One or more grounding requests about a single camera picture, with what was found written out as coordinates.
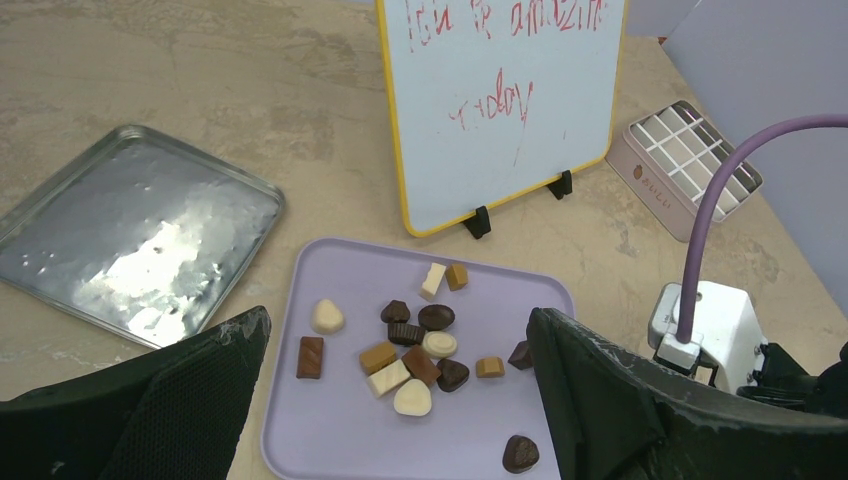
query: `yellow whiteboard frame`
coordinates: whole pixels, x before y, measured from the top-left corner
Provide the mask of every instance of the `yellow whiteboard frame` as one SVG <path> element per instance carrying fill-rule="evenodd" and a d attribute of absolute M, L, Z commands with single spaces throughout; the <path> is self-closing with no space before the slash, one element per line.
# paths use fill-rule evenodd
<path fill-rule="evenodd" d="M 388 23 L 385 16 L 385 2 L 392 0 L 376 0 L 376 9 L 377 9 L 377 26 L 380 29 L 380 47 L 383 51 L 383 74 L 386 78 L 386 94 L 389 99 L 389 121 L 392 124 L 392 143 L 394 144 L 395 149 L 395 168 L 397 169 L 397 177 L 398 177 L 398 190 L 400 191 L 400 209 L 403 215 L 403 226 L 406 227 L 406 231 L 409 232 L 412 236 L 422 238 L 430 236 L 436 232 L 440 232 L 446 228 L 452 227 L 459 223 L 468 220 L 469 218 L 474 217 L 475 212 L 471 211 L 468 214 L 458 217 L 454 220 L 451 220 L 443 225 L 439 225 L 438 227 L 431 228 L 430 230 L 420 231 L 416 230 L 412 227 L 412 223 L 409 221 L 409 205 L 407 203 L 406 198 L 406 178 L 403 174 L 403 153 L 400 145 L 400 124 L 398 123 L 397 118 L 397 102 L 395 100 L 395 84 L 394 78 L 392 77 L 392 56 L 391 51 L 389 50 L 389 29 Z M 615 111 L 616 105 L 618 104 L 618 79 L 619 79 L 619 70 L 621 70 L 621 59 L 623 57 L 624 51 L 624 37 L 625 32 L 627 31 L 627 14 L 630 10 L 630 0 L 624 0 L 624 13 L 621 18 L 621 37 L 618 40 L 618 60 L 616 61 L 615 67 L 615 82 L 613 82 L 613 98 L 612 98 L 612 112 L 610 112 L 610 131 L 607 139 L 607 146 L 604 148 L 604 153 L 588 162 L 585 163 L 571 171 L 571 173 L 577 173 L 583 169 L 589 168 L 593 165 L 596 165 L 598 162 L 602 161 L 604 157 L 607 156 L 607 152 L 609 152 L 610 146 L 612 145 L 612 134 L 613 128 L 615 126 Z M 486 208 L 489 210 L 503 205 L 510 200 L 515 200 L 516 198 L 526 195 L 534 190 L 538 190 L 542 187 L 547 186 L 548 184 L 558 180 L 559 175 L 543 180 L 542 182 L 533 185 L 529 188 L 521 190 L 520 192 L 513 193 L 506 198 L 502 198 L 498 201 L 492 202 L 486 205 Z"/>

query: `cable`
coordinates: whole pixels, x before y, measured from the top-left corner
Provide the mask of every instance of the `cable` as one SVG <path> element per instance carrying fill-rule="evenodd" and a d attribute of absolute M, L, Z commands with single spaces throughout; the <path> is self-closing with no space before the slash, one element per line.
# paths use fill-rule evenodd
<path fill-rule="evenodd" d="M 698 295 L 698 277 L 701 274 L 701 260 L 703 260 L 704 247 L 707 243 L 707 232 L 710 229 L 716 204 L 718 204 L 718 197 L 730 177 L 733 176 L 736 167 L 748 158 L 748 155 L 753 153 L 754 150 L 777 137 L 800 130 L 828 127 L 848 128 L 848 115 L 810 115 L 774 124 L 742 142 L 742 145 L 739 145 L 739 148 L 722 162 L 701 199 L 701 207 L 695 216 L 695 225 L 692 227 L 692 236 L 689 239 L 689 250 L 686 252 L 686 265 L 683 268 L 683 284 L 680 294 L 680 318 L 678 319 L 676 335 L 678 342 L 689 343 L 692 339 L 695 297 Z"/>

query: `white chocolate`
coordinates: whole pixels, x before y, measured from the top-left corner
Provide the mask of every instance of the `white chocolate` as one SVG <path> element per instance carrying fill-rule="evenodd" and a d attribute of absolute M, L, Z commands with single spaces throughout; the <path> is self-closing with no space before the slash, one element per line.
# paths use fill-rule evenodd
<path fill-rule="evenodd" d="M 442 283 L 442 277 L 445 276 L 447 267 L 438 263 L 430 264 L 430 271 L 427 272 L 427 278 L 421 284 L 421 295 L 428 302 L 432 302 L 436 298 L 436 292 L 439 290 L 439 285 Z"/>
<path fill-rule="evenodd" d="M 433 358 L 448 358 L 454 353 L 459 344 L 456 338 L 446 332 L 427 332 L 421 343 L 424 351 Z"/>
<path fill-rule="evenodd" d="M 371 387 L 374 396 L 380 398 L 401 383 L 409 380 L 409 377 L 409 370 L 406 369 L 406 365 L 403 364 L 402 360 L 397 360 L 368 377 L 368 386 Z"/>
<path fill-rule="evenodd" d="M 427 385 L 414 378 L 395 393 L 394 406 L 401 415 L 423 417 L 433 408 L 433 398 Z"/>
<path fill-rule="evenodd" d="M 319 335 L 332 335 L 344 326 L 344 314 L 332 300 L 323 299 L 312 310 L 312 330 Z"/>

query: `white heart-shaped chocolate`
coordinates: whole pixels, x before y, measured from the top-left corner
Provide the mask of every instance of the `white heart-shaped chocolate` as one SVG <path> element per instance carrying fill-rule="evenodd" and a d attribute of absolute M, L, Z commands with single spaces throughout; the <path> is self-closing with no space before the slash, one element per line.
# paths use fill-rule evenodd
<path fill-rule="evenodd" d="M 323 299 L 312 310 L 312 330 L 321 335 L 331 335 L 344 326 L 344 314 L 332 300 Z"/>
<path fill-rule="evenodd" d="M 401 415 L 423 417 L 433 408 L 430 389 L 421 380 L 413 378 L 395 393 L 394 406 L 395 411 Z"/>

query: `whiteboard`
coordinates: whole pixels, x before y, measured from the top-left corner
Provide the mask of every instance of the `whiteboard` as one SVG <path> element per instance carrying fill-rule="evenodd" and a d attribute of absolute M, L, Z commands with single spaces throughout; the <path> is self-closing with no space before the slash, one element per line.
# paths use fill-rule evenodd
<path fill-rule="evenodd" d="M 625 3 L 377 0 L 410 233 L 603 158 Z"/>

